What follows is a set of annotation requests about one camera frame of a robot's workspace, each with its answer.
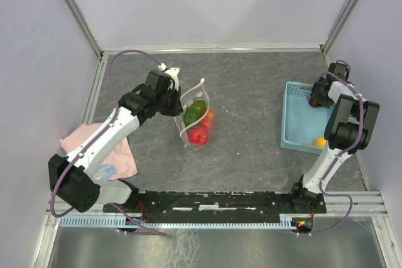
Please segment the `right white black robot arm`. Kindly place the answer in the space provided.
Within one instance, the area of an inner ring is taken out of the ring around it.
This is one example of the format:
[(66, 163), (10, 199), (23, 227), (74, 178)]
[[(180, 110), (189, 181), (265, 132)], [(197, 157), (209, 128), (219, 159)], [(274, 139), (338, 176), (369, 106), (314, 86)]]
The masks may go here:
[(350, 72), (347, 62), (332, 62), (307, 94), (308, 106), (326, 110), (328, 119), (318, 159), (293, 185), (288, 197), (289, 207), (295, 212), (323, 206), (328, 182), (352, 155), (367, 148), (372, 138), (380, 105), (356, 90), (349, 81)]

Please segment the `bright red fruit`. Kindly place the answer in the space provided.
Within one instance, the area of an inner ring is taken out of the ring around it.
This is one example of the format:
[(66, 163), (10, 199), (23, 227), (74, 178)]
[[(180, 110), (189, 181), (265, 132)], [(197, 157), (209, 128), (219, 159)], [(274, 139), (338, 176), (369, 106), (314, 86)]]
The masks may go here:
[(214, 128), (214, 110), (213, 108), (209, 109), (209, 113), (207, 116), (202, 119), (200, 125), (211, 131)]

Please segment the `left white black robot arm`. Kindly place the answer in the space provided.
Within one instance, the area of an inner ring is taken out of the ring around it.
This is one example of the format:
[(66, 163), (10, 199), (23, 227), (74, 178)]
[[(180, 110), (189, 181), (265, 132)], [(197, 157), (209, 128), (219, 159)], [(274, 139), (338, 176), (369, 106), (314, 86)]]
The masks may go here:
[(179, 73), (177, 67), (150, 71), (145, 83), (124, 94), (118, 107), (84, 143), (64, 157), (56, 154), (49, 160), (50, 210), (56, 217), (56, 198), (80, 213), (95, 204), (117, 203), (127, 212), (138, 207), (133, 186), (123, 180), (96, 180), (94, 175), (117, 145), (147, 119), (157, 112), (170, 117), (182, 112)]

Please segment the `clear polka dot zip bag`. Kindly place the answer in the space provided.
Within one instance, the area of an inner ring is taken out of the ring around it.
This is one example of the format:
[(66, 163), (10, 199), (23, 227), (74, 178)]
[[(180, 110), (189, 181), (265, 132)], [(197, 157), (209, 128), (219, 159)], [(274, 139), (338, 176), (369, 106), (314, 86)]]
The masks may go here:
[(174, 118), (184, 148), (206, 146), (214, 128), (214, 111), (204, 84), (205, 79), (201, 78), (181, 96), (183, 112)]

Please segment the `dark red pointed fruit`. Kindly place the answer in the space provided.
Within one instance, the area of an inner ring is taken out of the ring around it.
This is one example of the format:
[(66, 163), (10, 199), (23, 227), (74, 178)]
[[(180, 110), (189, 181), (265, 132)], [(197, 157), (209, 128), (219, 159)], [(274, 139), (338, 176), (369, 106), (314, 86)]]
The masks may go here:
[(320, 104), (317, 103), (317, 102), (314, 101), (314, 100), (310, 100), (310, 101), (309, 101), (309, 105), (310, 105), (311, 107), (314, 107), (314, 108), (320, 107)]

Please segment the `green round fruit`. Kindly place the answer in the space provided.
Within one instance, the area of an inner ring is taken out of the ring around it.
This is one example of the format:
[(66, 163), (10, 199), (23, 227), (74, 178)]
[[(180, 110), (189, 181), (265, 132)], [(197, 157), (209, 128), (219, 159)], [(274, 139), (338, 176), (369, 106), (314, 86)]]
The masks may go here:
[(192, 103), (189, 107), (186, 108), (183, 122), (184, 125), (187, 127), (194, 122), (197, 122), (207, 110), (207, 106), (204, 100), (196, 100)]

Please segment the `red round apple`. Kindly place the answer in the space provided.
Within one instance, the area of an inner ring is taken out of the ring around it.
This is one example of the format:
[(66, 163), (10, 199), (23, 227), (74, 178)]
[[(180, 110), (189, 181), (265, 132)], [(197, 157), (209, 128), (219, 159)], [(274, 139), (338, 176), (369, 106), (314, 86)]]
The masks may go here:
[(203, 126), (195, 126), (187, 132), (188, 141), (197, 146), (204, 146), (209, 141), (209, 131)]

